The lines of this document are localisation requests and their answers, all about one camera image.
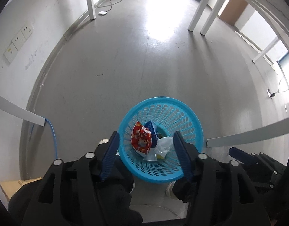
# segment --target electrical outlet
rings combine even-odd
[[[22,31],[19,31],[18,34],[11,40],[15,45],[16,49],[19,51],[23,44],[26,42],[25,37],[23,36]]]
[[[32,26],[31,22],[27,22],[21,29],[23,36],[25,37],[25,39],[29,38],[29,36],[32,34],[32,32],[34,31],[34,28]]]
[[[7,58],[7,60],[11,63],[16,57],[17,53],[18,53],[18,50],[16,49],[15,45],[11,42],[11,44],[8,46],[8,48],[4,52],[4,55]]]

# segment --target power cord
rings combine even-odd
[[[118,1],[118,2],[115,2],[115,3],[111,3],[111,0],[110,0],[110,1],[109,1],[110,5],[98,6],[98,7],[109,7],[109,6],[111,6],[109,10],[106,10],[106,11],[105,11],[105,12],[109,12],[109,11],[112,9],[112,6],[113,6],[113,5],[115,5],[115,4],[117,4],[117,3],[120,3],[121,1],[122,1],[122,0],[120,0],[120,1]]]
[[[279,84],[278,84],[278,91],[277,92],[274,92],[274,93],[272,93],[271,94],[271,97],[274,97],[275,96],[275,94],[277,94],[277,93],[281,93],[281,92],[287,92],[288,90],[289,90],[289,88],[287,89],[287,90],[285,90],[285,91],[281,91],[280,92],[280,84],[281,84],[281,81],[284,79],[284,77],[286,77],[285,75],[281,78],[281,80],[280,80],[280,82],[279,82]]]

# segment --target blue cable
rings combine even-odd
[[[54,152],[55,152],[55,158],[58,158],[58,144],[57,144],[57,138],[56,138],[56,134],[54,132],[54,127],[52,126],[51,122],[45,118],[45,123],[48,123],[50,128],[51,128],[51,132],[52,132],[52,138],[54,139]]]
[[[55,159],[57,159],[57,158],[58,158],[58,144],[57,144],[56,134],[55,134],[55,132],[54,132],[54,127],[52,126],[51,122],[50,122],[48,119],[45,118],[45,123],[46,123],[46,122],[49,124],[49,126],[50,126],[50,128],[51,128],[52,138],[54,139]],[[33,129],[34,129],[34,124],[33,124],[32,127],[31,127],[31,131],[30,131],[28,140],[31,139],[31,134],[32,134]]]

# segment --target black pants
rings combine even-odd
[[[25,211],[41,180],[28,183],[17,191],[10,199],[8,211],[18,225],[22,224]],[[131,195],[134,179],[129,170],[124,166],[119,156],[116,156],[110,176],[101,183],[97,183],[102,208],[110,225],[141,225],[142,216],[139,212],[130,210]],[[70,196],[71,220],[79,224],[78,196],[74,196],[77,186],[73,181]]]

